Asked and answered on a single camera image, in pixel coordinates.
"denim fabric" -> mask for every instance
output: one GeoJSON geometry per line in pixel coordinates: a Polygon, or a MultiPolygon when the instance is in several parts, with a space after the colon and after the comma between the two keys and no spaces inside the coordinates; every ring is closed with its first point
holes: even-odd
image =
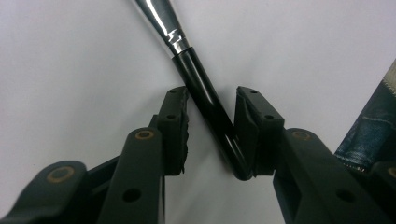
{"type": "Polygon", "coordinates": [[[377,161],[396,161],[395,134],[396,98],[381,82],[334,155],[347,166],[368,171],[377,161]]]}

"black brush handle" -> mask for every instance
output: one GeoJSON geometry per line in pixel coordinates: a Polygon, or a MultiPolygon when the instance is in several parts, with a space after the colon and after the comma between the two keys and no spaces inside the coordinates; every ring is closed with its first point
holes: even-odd
{"type": "Polygon", "coordinates": [[[234,175],[240,180],[249,180],[252,177],[251,167],[244,158],[244,154],[238,145],[233,124],[221,105],[195,50],[193,48],[186,49],[172,60],[192,99],[221,144],[222,154],[232,167],[234,175]]]}

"round hole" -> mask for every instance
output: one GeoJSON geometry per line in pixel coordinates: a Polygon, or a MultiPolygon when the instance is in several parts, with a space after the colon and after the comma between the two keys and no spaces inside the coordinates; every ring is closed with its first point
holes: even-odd
{"type": "Polygon", "coordinates": [[[297,139],[304,140],[304,141],[308,141],[311,139],[311,135],[309,135],[308,133],[300,132],[300,131],[295,131],[291,135],[297,139]]]}
{"type": "Polygon", "coordinates": [[[147,140],[154,136],[154,132],[143,130],[138,132],[134,137],[139,140],[147,140]]]}
{"type": "Polygon", "coordinates": [[[139,200],[140,196],[142,196],[142,193],[139,189],[128,189],[124,192],[122,199],[127,203],[133,203],[139,200]]]}
{"type": "Polygon", "coordinates": [[[390,167],[388,169],[388,173],[393,176],[394,178],[396,178],[396,167],[390,167]]]}
{"type": "Polygon", "coordinates": [[[347,203],[355,202],[355,196],[349,190],[346,189],[339,189],[335,192],[337,197],[347,203]]]}
{"type": "Polygon", "coordinates": [[[55,170],[51,171],[47,175],[47,181],[49,181],[52,184],[62,183],[65,180],[72,177],[74,172],[75,172],[75,170],[71,166],[59,167],[59,168],[56,168],[55,170]]]}

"white table surface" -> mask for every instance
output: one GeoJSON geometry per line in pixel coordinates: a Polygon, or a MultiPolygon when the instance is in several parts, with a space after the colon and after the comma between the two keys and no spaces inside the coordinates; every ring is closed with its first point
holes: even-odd
{"type": "MultiPolygon", "coordinates": [[[[396,57],[393,0],[173,5],[232,119],[236,87],[250,87],[331,151],[396,57]]],[[[183,85],[127,0],[1,1],[0,67],[0,217],[47,165],[119,155],[183,85]]],[[[283,223],[273,178],[234,178],[193,101],[188,112],[186,174],[166,178],[166,223],[283,223]]]]}

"silver ferrule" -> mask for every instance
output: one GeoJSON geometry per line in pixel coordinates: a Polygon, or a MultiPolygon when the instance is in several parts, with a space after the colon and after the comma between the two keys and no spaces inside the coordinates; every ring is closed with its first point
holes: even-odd
{"type": "Polygon", "coordinates": [[[169,0],[136,0],[173,56],[190,47],[169,0]]]}

